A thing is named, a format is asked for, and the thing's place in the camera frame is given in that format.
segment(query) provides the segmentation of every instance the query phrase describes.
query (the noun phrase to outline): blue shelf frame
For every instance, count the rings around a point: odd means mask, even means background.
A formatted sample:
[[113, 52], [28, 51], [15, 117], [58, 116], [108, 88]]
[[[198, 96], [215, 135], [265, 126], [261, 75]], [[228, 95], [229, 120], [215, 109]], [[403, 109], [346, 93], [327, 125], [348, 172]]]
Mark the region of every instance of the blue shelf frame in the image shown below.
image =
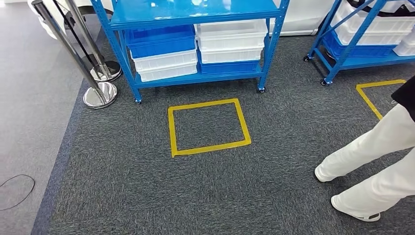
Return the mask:
[[[135, 102], [141, 103], [139, 89], [184, 85], [202, 82], [226, 81], [257, 78], [257, 89], [265, 90], [268, 71], [278, 44], [279, 35], [287, 12], [289, 0], [281, 0], [279, 7], [273, 0], [232, 0], [226, 5], [223, 0], [113, 0], [114, 14], [111, 21], [101, 0], [91, 0], [92, 6], [102, 24], [108, 41], [126, 76]], [[125, 44], [125, 30], [130, 28], [164, 27], [183, 24], [201, 24], [222, 21], [266, 19], [269, 31], [270, 18], [275, 18], [272, 37], [264, 39], [264, 64], [253, 72], [205, 75], [200, 72], [191, 75], [141, 82], [138, 73], [132, 74], [129, 55]]]
[[[374, 67], [374, 66], [384, 66], [384, 65], [394, 65], [394, 64], [401, 64], [401, 63], [408, 63], [414, 62], [415, 56], [397, 56], [393, 51], [387, 57], [349, 57], [348, 55], [352, 52], [355, 48], [357, 43], [359, 42], [360, 38], [366, 32], [372, 21], [375, 19], [379, 11], [383, 8], [387, 1], [394, 1], [394, 0], [377, 0], [375, 5], [373, 6], [372, 10], [368, 12], [365, 20], [363, 21], [360, 28], [357, 30], [355, 35], [353, 36], [352, 40], [350, 41], [349, 45], [343, 50], [341, 56], [339, 58], [334, 59], [335, 64], [332, 66], [328, 60], [323, 56], [320, 52], [319, 47], [323, 44], [323, 37], [330, 33], [332, 30], [336, 29], [338, 26], [343, 24], [345, 21], [350, 19], [353, 15], [361, 11], [363, 8], [368, 6], [374, 0], [367, 0], [364, 4], [358, 7], [355, 11], [353, 11], [350, 15], [342, 19], [333, 27], [330, 27], [330, 23], [333, 20], [333, 17], [340, 6], [342, 0], [335, 0], [333, 7], [331, 8], [330, 12], [328, 13], [321, 30], [319, 31], [316, 40], [314, 41], [310, 51], [305, 56], [304, 60], [308, 62], [311, 59], [314, 59], [314, 56], [318, 56], [319, 59], [322, 61], [324, 66], [329, 71], [326, 78], [322, 80], [322, 84], [332, 84], [334, 77], [340, 70], [349, 70], [349, 69], [357, 69], [357, 68], [366, 68], [366, 67]], [[410, 3], [415, 4], [414, 0], [408, 0]]]

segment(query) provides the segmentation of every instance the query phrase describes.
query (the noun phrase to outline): carpet floor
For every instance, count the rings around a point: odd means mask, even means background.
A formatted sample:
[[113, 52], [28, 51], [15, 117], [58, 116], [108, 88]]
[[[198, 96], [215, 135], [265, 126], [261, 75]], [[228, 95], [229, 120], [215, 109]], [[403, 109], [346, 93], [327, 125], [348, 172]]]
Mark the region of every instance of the carpet floor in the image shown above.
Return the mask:
[[[330, 204], [405, 151], [330, 183], [317, 182], [313, 170], [377, 123], [356, 84], [408, 79], [414, 64], [342, 71], [323, 87], [314, 64], [302, 61], [313, 40], [281, 38], [264, 94], [246, 79], [144, 89], [137, 105], [121, 78], [111, 106], [90, 110], [78, 100], [32, 233], [413, 234], [413, 197], [377, 223]], [[108, 44], [102, 52], [112, 57]], [[396, 87], [365, 92], [384, 115]], [[172, 158], [168, 107], [228, 98], [239, 99], [252, 143]], [[179, 150], [243, 140], [232, 104], [175, 111], [174, 118]]]

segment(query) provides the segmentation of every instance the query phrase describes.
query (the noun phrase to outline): white pants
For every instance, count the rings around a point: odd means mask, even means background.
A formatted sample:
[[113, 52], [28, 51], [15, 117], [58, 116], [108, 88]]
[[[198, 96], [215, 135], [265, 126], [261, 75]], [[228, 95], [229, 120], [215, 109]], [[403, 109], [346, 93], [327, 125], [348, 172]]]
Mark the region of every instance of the white pants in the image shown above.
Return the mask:
[[[326, 157], [320, 172], [327, 178], [343, 176], [385, 154], [414, 146], [415, 122], [398, 104], [372, 130]], [[386, 211], [409, 195], [415, 195], [415, 148], [333, 200], [342, 211], [364, 217]]]

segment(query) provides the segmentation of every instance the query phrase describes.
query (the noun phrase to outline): yellow tape square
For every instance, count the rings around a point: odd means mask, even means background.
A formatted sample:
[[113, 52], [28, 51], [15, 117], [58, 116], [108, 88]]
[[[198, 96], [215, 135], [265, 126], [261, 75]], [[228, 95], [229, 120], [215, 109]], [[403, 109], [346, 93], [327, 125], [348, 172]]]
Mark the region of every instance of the yellow tape square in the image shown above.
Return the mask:
[[371, 82], [371, 83], [365, 83], [365, 84], [357, 84], [356, 90], [360, 94], [360, 96], [363, 98], [363, 100], [368, 104], [370, 109], [376, 114], [376, 116], [381, 120], [383, 116], [380, 114], [380, 112], [377, 110], [377, 108], [374, 106], [374, 104], [371, 102], [371, 100], [368, 98], [368, 96], [363, 92], [363, 88], [369, 88], [369, 87], [380, 87], [380, 86], [386, 86], [386, 85], [393, 85], [393, 84], [399, 84], [399, 83], [405, 83], [406, 80], [403, 79], [397, 79], [397, 80], [391, 80], [391, 81], [384, 81], [384, 82]]
[[[177, 142], [176, 142], [176, 130], [174, 125], [174, 116], [173, 111], [183, 110], [183, 109], [195, 109], [201, 108], [206, 106], [212, 105], [220, 105], [220, 104], [230, 104], [233, 103], [236, 107], [236, 113], [238, 114], [239, 122], [241, 123], [242, 133], [244, 135], [244, 140], [230, 142], [230, 143], [223, 143], [218, 145], [206, 146], [206, 147], [199, 147], [199, 148], [192, 148], [192, 149], [185, 149], [185, 150], [177, 150]], [[171, 106], [168, 108], [168, 120], [169, 120], [169, 131], [170, 131], [170, 144], [171, 144], [171, 157], [174, 158], [178, 155], [190, 155], [196, 153], [205, 153], [210, 151], [222, 150], [227, 148], [235, 148], [241, 147], [244, 145], [251, 144], [251, 136], [248, 132], [248, 127], [246, 125], [244, 116], [242, 114], [241, 105], [237, 98], [233, 99], [223, 99], [211, 102], [204, 102], [204, 103], [197, 103], [197, 104], [187, 104], [187, 105], [179, 105], [179, 106]]]

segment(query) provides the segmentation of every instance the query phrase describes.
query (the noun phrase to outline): blue plastic bin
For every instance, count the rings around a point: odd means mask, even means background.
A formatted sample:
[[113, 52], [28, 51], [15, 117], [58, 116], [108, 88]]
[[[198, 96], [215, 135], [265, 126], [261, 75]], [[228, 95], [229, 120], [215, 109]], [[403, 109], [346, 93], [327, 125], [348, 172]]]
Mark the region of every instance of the blue plastic bin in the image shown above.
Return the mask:
[[223, 74], [231, 72], [252, 72], [256, 70], [259, 60], [202, 64], [200, 72], [202, 74]]
[[[323, 37], [323, 45], [335, 58], [342, 55], [347, 45], [340, 43], [337, 33], [332, 30]], [[386, 57], [397, 45], [356, 45], [348, 55], [349, 57]]]
[[133, 59], [196, 48], [195, 30], [192, 24], [147, 30], [126, 30], [125, 42]]

